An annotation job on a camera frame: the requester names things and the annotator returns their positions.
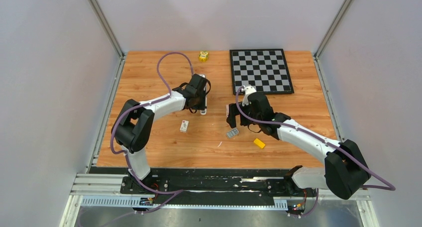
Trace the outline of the grey staples tray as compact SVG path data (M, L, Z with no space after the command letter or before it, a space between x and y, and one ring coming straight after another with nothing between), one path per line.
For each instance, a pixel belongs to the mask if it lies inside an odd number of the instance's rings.
M239 130L236 127L226 133L228 139L231 139L237 135L239 135Z

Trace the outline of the white staples box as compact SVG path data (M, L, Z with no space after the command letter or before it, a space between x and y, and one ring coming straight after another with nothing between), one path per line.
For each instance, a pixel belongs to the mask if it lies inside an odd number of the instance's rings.
M180 132L187 132L188 127L189 127L189 121L182 120L181 126L180 126Z

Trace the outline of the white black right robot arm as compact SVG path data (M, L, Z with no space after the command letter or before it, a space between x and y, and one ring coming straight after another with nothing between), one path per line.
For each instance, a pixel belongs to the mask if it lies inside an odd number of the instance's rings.
M226 114L231 128L236 127L239 116L241 126L257 125L262 133L300 148L323 164L322 168L301 165L292 168L284 182L284 189L291 196L303 189L315 188L330 190L337 197L348 200L372 176L354 141L341 142L324 137L290 116L273 111L262 92L253 91L243 101L228 104Z

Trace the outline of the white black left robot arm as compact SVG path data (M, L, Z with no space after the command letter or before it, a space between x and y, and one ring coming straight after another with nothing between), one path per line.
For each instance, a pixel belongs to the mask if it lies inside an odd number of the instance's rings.
M110 148L114 154L125 155L129 172L136 177L133 187L139 193L152 189L145 147L154 122L174 112L189 110L195 114L205 110L210 90L211 82L204 75L193 74L189 82L171 89L169 94L143 102L126 101L113 125Z

